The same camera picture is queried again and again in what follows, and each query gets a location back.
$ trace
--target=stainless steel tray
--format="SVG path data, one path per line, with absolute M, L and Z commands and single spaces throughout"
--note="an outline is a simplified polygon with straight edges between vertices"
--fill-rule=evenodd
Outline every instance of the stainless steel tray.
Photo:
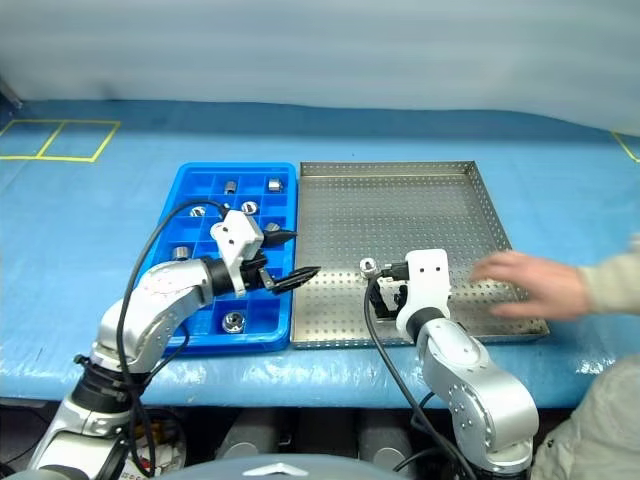
M 358 264 L 399 262 L 410 250 L 444 248 L 452 317 L 483 341 L 522 341 L 549 333 L 537 318 L 505 321 L 488 312 L 525 298 L 510 285 L 468 282 L 475 261 L 511 248 L 474 162 L 303 163 L 297 265 L 321 272 L 295 291 L 292 342 L 298 348 L 370 345 Z M 382 284 L 387 304 L 398 282 Z M 405 343 L 394 322 L 376 329 L 386 344 Z

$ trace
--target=gray wall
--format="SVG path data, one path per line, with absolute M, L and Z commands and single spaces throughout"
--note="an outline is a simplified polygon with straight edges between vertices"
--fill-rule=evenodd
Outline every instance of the gray wall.
M 637 0 L 0 0 L 24 99 L 505 109 L 640 134 Z

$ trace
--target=gray cylinder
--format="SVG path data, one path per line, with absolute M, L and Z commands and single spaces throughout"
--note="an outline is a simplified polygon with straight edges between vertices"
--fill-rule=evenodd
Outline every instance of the gray cylinder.
M 216 460 L 278 452 L 280 429 L 274 408 L 243 410 L 222 441 Z
M 363 410 L 360 413 L 358 449 L 361 460 L 389 471 L 412 453 L 409 435 L 398 414 L 389 410 Z M 415 464 L 399 473 L 415 477 Z

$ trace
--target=robotic arm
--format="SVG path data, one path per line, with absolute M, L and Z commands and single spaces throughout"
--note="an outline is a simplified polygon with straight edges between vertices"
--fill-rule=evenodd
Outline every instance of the robotic arm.
M 538 430 L 531 395 L 451 319 L 446 252 L 415 250 L 405 260 L 396 268 L 407 277 L 396 279 L 409 280 L 396 327 L 415 343 L 425 382 L 448 405 L 458 448 L 482 478 L 520 478 L 531 465 Z
M 179 325 L 213 298 L 267 288 L 281 293 L 296 288 L 318 271 L 305 267 L 275 280 L 266 271 L 261 247 L 284 243 L 295 232 L 262 232 L 242 212 L 227 212 L 212 229 L 221 259 L 204 257 L 154 266 L 132 292 L 126 312 L 124 354 L 131 375 L 144 391 L 169 339 Z M 73 480 L 107 480 L 120 475 L 127 452 L 132 398 L 124 383 L 116 331 L 122 300 L 104 314 L 89 357 L 77 356 L 85 372 L 60 405 L 29 463 Z

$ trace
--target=metal nut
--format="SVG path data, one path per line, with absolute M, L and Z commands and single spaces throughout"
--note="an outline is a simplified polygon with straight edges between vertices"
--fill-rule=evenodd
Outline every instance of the metal nut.
M 280 180 L 279 178 L 269 179 L 270 192 L 281 192 L 283 188 L 284 188 L 284 185 L 282 185 L 282 180 Z
M 171 258 L 178 261 L 187 260 L 191 258 L 191 249 L 185 246 L 178 246 L 171 252 Z
M 360 275 L 367 280 L 373 278 L 380 272 L 377 262 L 373 258 L 363 258 L 360 260 Z
M 197 206 L 197 207 L 193 207 L 191 209 L 191 211 L 189 212 L 189 216 L 190 217 L 204 217 L 206 210 L 204 207 L 201 206 Z
M 242 210 L 242 213 L 245 215 L 254 215 L 258 213 L 258 204 L 252 201 L 244 202 L 240 207 L 240 210 Z
M 236 189 L 238 188 L 238 184 L 233 180 L 229 180 L 224 184 L 224 194 L 225 195 L 233 195 L 236 193 Z
M 244 315 L 240 312 L 229 312 L 222 319 L 222 329 L 227 333 L 242 333 L 244 331 Z

